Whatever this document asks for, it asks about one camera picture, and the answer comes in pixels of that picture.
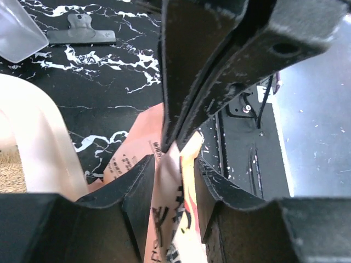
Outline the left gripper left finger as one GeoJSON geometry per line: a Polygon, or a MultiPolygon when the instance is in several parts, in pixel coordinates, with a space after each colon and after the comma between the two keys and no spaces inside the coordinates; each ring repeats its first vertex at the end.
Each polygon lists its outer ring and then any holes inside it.
{"type": "Polygon", "coordinates": [[[142,262],[155,160],[72,202],[53,193],[1,195],[1,262],[142,262]]]}

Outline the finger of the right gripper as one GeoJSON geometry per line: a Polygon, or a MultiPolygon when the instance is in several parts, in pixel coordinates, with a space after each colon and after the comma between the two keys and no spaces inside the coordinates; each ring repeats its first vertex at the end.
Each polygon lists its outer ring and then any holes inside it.
{"type": "Polygon", "coordinates": [[[348,11],[346,1],[250,1],[228,49],[201,84],[177,137],[196,129],[264,77],[328,50],[348,11]]]}
{"type": "Polygon", "coordinates": [[[177,140],[201,81],[243,20],[248,1],[163,1],[161,150],[177,140]]]}

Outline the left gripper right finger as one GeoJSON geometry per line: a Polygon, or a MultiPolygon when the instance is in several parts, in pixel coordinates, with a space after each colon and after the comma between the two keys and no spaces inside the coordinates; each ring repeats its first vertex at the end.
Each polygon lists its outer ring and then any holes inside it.
{"type": "Polygon", "coordinates": [[[208,262],[350,262],[350,199],[265,201],[194,162],[208,262]]]}

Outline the pink cat litter bag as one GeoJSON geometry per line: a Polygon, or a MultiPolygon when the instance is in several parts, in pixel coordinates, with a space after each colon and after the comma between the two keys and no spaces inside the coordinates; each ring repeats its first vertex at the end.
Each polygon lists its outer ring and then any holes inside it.
{"type": "Polygon", "coordinates": [[[146,155],[155,157],[155,178],[144,262],[207,262],[197,215],[194,160],[203,137],[196,132],[179,150],[173,144],[160,149],[163,104],[141,112],[126,140],[104,170],[103,178],[91,183],[90,191],[123,176],[146,155]]]}

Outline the metal litter scoop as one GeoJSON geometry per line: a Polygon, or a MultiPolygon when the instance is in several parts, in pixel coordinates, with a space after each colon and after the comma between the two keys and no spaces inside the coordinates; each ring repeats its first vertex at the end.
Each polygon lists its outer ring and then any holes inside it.
{"type": "Polygon", "coordinates": [[[1,0],[1,57],[19,63],[49,41],[17,0],[1,0]]]}

